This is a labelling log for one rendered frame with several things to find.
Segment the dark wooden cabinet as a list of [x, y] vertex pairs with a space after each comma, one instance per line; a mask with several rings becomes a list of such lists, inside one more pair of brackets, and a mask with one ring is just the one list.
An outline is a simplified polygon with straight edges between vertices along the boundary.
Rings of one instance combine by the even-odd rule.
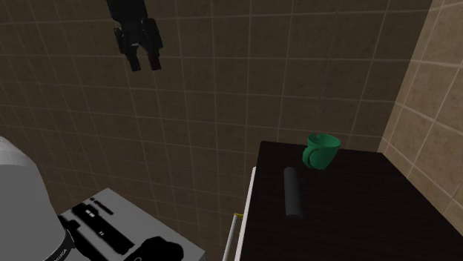
[[[234, 261], [463, 261], [463, 235], [383, 154], [342, 149], [319, 171], [303, 149], [260, 144]], [[285, 213], [287, 167], [302, 219]]]

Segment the green cup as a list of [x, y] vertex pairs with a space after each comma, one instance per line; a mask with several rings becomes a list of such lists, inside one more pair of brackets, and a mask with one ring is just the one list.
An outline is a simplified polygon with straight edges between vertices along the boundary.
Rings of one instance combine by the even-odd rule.
[[334, 136], [324, 133], [310, 134], [302, 161], [309, 168], [324, 170], [335, 158], [340, 146], [341, 141]]

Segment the grey robot stand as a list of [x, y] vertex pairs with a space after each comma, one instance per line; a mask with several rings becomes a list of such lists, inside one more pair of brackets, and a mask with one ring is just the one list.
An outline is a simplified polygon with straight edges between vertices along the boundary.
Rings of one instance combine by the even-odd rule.
[[206, 261], [206, 252], [109, 188], [59, 215], [90, 261]]

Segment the dark grey cylinder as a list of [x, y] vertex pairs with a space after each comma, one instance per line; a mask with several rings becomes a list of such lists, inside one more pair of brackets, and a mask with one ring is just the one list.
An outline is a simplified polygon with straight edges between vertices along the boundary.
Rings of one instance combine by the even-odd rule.
[[303, 208], [301, 203], [301, 190], [297, 170], [294, 167], [287, 167], [283, 172], [285, 213], [294, 219], [303, 218]]

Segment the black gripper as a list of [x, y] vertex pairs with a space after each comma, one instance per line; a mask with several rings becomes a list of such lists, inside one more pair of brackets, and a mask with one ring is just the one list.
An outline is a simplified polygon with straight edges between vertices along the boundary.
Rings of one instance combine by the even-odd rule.
[[114, 28], [120, 53], [124, 54], [133, 72], [140, 71], [137, 48], [143, 47], [152, 70], [161, 70], [162, 38], [153, 18], [148, 17], [144, 0], [106, 0], [111, 18], [120, 24]]

